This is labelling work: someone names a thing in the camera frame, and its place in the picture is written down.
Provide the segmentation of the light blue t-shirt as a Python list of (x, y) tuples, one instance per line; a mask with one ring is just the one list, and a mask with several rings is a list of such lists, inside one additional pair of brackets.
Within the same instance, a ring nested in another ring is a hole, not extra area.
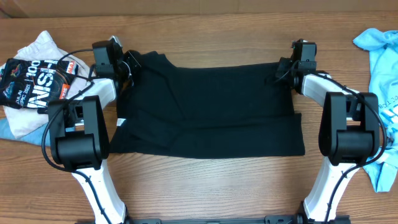
[(397, 31), (369, 28), (353, 43), (369, 52), (369, 92), (378, 97), (379, 115), (386, 130), (383, 155), (363, 169), (376, 193), (388, 192), (397, 175)]

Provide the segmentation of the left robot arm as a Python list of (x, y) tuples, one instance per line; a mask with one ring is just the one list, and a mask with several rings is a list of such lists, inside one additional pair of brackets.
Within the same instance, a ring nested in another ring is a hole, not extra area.
[(93, 209), (94, 223), (130, 223), (108, 169), (110, 142), (103, 109), (117, 99), (124, 83), (132, 82), (142, 65), (132, 50), (123, 52), (114, 35), (95, 42), (91, 51), (95, 64), (86, 87), (48, 105), (49, 121), (42, 139), (50, 141), (51, 153), (43, 156), (50, 166), (76, 178)]

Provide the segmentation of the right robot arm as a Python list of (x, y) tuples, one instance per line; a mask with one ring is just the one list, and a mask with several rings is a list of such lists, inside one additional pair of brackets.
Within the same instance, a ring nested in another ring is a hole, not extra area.
[(281, 58), (276, 82), (318, 103), (322, 119), (318, 146), (323, 155), (316, 181), (300, 205), (295, 223), (350, 223), (337, 206), (355, 173), (386, 148), (384, 124), (374, 93), (361, 93), (315, 70), (314, 61)]

